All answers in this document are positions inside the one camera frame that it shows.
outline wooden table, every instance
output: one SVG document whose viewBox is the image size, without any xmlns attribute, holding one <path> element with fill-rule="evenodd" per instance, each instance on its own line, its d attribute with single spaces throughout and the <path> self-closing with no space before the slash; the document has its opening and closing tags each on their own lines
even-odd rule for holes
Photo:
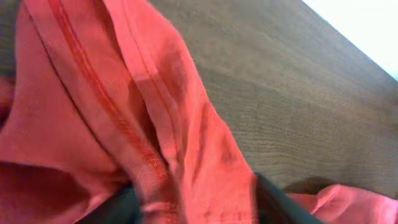
<svg viewBox="0 0 398 224">
<path fill-rule="evenodd" d="M 152 0 L 249 164 L 289 192 L 398 194 L 398 83 L 299 0 Z"/>
</svg>

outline wrinkled fabric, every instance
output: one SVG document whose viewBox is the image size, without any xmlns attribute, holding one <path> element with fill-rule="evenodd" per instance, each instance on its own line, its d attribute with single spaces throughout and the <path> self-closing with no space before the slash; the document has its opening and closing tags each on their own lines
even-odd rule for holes
<svg viewBox="0 0 398 224">
<path fill-rule="evenodd" d="M 148 2 L 25 0 L 16 59 L 0 223 L 73 223 L 128 182 L 147 223 L 257 221 L 257 177 Z"/>
<path fill-rule="evenodd" d="M 325 223 L 398 224 L 398 201 L 368 190 L 336 184 L 290 197 Z"/>
</svg>

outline red garment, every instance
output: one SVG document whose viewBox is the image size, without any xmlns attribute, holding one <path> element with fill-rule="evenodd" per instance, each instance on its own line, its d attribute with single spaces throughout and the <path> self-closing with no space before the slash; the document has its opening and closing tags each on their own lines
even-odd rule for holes
<svg viewBox="0 0 398 224">
<path fill-rule="evenodd" d="M 398 201 L 356 187 L 336 184 L 290 197 L 325 223 L 398 224 Z"/>
<path fill-rule="evenodd" d="M 147 223 L 257 220 L 257 178 L 148 2 L 25 0 L 16 57 L 0 223 L 75 222 L 129 181 Z"/>
</svg>

